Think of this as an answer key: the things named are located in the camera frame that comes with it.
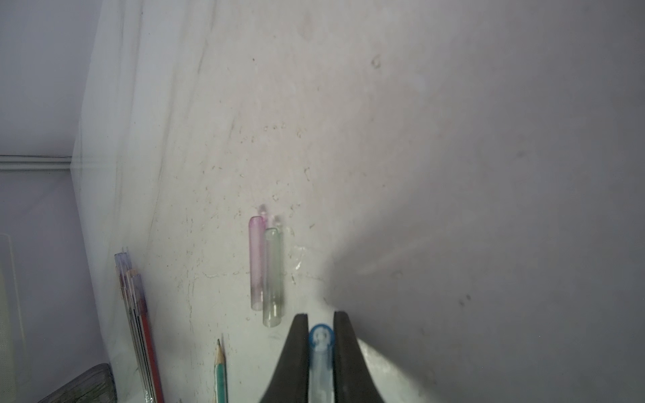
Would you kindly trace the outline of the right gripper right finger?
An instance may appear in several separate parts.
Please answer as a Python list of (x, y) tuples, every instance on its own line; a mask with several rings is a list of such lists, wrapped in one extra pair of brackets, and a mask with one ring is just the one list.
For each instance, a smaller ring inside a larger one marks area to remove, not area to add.
[(336, 403), (384, 403), (371, 377), (346, 312), (334, 312), (334, 399)]

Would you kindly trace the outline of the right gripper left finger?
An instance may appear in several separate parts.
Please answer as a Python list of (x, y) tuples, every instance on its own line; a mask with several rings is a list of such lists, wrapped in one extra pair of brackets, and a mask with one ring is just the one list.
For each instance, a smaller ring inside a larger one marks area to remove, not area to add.
[(261, 403), (308, 403), (309, 326), (305, 313), (295, 315), (274, 374)]

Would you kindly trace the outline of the blue transparent pencil cap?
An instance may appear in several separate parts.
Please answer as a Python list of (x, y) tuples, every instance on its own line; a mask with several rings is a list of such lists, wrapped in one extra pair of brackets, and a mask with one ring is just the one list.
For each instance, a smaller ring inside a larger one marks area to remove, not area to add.
[(309, 401), (312, 403), (334, 401), (334, 331), (320, 323), (312, 328), (308, 337)]

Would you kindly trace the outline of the green transparent pencil cap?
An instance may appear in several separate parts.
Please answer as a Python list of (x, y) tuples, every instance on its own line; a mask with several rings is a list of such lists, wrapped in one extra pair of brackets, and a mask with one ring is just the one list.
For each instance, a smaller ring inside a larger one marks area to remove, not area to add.
[(267, 228), (265, 236), (265, 279), (263, 286), (263, 324), (277, 327), (282, 321), (283, 237), (279, 228)]

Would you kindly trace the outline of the pink transparent pencil cap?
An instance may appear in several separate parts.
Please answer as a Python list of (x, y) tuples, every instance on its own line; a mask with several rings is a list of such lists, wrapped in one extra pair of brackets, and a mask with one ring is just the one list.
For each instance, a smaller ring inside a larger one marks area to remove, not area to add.
[(250, 305), (253, 311), (261, 311), (265, 273), (265, 230), (266, 219), (253, 216), (249, 221), (250, 248)]

